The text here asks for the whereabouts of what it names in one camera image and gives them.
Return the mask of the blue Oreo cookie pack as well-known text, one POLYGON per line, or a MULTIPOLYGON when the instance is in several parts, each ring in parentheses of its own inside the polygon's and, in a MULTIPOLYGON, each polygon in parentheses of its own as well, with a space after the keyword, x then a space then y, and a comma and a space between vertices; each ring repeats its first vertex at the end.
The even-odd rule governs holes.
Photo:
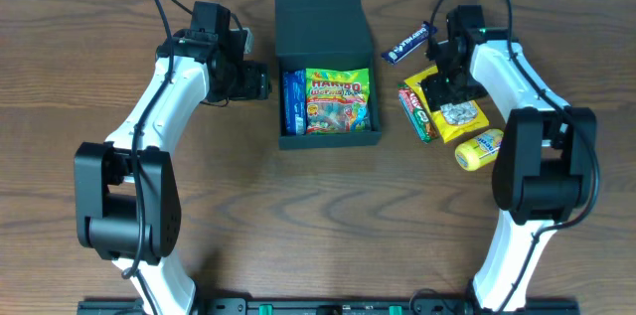
POLYGON ((306 71, 283 74, 284 125, 287 135, 306 132, 306 71))

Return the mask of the yellow sunflower seed bag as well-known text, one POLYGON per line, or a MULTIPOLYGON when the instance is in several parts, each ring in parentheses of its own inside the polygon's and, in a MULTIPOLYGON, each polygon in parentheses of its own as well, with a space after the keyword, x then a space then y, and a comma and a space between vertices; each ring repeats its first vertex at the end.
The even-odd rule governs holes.
POLYGON ((420 83, 436 73, 437 66, 432 66, 405 79, 404 82, 419 99, 426 116, 444 143, 490 125, 488 118, 476 101, 466 101, 459 104, 449 103, 442 105, 437 111, 431 111, 420 83))

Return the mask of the black gift box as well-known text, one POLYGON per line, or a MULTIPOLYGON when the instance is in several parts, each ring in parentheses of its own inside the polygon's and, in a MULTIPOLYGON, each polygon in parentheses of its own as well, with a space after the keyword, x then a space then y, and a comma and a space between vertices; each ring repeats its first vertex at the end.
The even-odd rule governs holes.
POLYGON ((275 54, 281 74, 307 68, 370 73, 366 132, 291 135, 286 131, 284 97, 279 98, 282 150, 376 145, 381 139, 374 46, 362 0, 274 0, 275 54))

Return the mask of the green Haribo gummy bag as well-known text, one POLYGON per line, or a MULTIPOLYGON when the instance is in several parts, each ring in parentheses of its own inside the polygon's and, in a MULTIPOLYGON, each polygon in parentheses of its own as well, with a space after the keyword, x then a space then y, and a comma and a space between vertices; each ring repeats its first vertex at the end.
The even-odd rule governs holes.
POLYGON ((308 134, 366 132, 370 120, 370 71, 306 70, 308 134))

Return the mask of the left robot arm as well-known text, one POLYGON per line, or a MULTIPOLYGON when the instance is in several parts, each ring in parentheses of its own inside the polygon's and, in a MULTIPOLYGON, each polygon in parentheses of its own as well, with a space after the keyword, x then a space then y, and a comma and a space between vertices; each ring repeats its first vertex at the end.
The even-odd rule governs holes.
POLYGON ((172 155, 195 109, 266 99, 267 66, 247 61, 250 29, 218 3, 196 2, 189 28, 157 48, 150 84, 102 143, 75 155, 79 243, 112 262, 139 293, 85 300, 80 314, 203 314, 206 302, 175 248, 182 210, 172 155))

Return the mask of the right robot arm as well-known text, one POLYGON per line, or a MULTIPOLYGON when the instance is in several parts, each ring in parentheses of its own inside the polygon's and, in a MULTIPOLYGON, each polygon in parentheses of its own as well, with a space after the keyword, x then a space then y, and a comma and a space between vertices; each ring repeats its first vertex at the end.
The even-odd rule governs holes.
POLYGON ((597 198, 596 117, 555 95, 529 65, 511 27, 489 28, 479 5, 446 16, 429 40, 437 72, 421 84, 428 106, 490 96, 506 125, 492 174, 498 224, 468 294, 478 314, 525 311, 526 290, 548 240, 572 228, 597 198))

